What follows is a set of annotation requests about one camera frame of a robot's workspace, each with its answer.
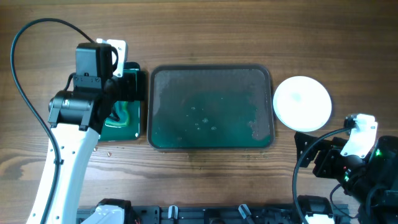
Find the small black water tray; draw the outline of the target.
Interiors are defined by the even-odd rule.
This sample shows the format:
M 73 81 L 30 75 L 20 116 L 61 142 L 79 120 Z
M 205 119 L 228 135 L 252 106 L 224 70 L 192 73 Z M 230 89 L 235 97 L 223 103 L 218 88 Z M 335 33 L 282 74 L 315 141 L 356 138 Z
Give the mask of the small black water tray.
M 123 74 L 135 78 L 134 101 L 115 102 L 111 116 L 118 115 L 120 120 L 107 118 L 99 141 L 133 141 L 141 135 L 141 107 L 146 100 L 147 75 L 136 62 L 125 62 Z

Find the green yellow sponge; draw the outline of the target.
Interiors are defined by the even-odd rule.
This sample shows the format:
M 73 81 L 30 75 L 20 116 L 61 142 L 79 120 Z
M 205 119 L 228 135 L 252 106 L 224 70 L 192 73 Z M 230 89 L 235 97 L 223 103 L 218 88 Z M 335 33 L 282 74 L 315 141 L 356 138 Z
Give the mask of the green yellow sponge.
M 130 114 L 127 101 L 115 102 L 111 115 L 106 118 L 105 126 L 110 128 L 125 128 L 130 124 Z

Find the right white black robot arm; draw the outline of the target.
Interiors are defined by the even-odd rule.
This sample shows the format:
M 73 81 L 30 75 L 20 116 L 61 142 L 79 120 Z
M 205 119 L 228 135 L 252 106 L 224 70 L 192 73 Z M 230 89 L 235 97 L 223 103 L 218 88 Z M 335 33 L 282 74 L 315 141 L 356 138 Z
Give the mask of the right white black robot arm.
M 360 223 L 397 223 L 397 138 L 381 136 L 364 158 L 342 156 L 347 140 L 321 140 L 303 160 L 315 162 L 313 174 L 337 180 L 359 203 Z

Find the white plate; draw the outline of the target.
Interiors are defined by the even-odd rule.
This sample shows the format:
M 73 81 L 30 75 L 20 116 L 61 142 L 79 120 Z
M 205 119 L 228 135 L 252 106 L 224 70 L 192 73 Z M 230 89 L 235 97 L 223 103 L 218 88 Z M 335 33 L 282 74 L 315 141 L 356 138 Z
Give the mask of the white plate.
M 326 88 L 313 78 L 295 76 L 284 80 L 273 98 L 278 119 L 288 128 L 312 132 L 330 119 L 332 102 Z

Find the large black serving tray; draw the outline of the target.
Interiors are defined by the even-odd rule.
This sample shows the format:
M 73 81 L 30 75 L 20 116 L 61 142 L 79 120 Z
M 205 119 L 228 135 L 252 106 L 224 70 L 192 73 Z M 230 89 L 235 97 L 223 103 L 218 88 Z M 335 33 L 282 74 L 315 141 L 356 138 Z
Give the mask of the large black serving tray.
M 265 66 L 162 65 L 151 73 L 147 140 L 154 149 L 262 149 L 274 139 Z

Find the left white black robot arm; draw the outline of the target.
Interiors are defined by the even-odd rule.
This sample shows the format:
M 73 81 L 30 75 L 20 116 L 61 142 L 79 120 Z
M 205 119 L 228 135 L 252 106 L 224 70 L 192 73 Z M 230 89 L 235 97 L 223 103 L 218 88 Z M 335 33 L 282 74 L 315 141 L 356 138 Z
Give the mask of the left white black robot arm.
M 99 141 L 137 139 L 146 75 L 123 40 L 82 43 L 76 71 L 49 103 L 50 138 L 28 223 L 73 223 L 88 161 Z

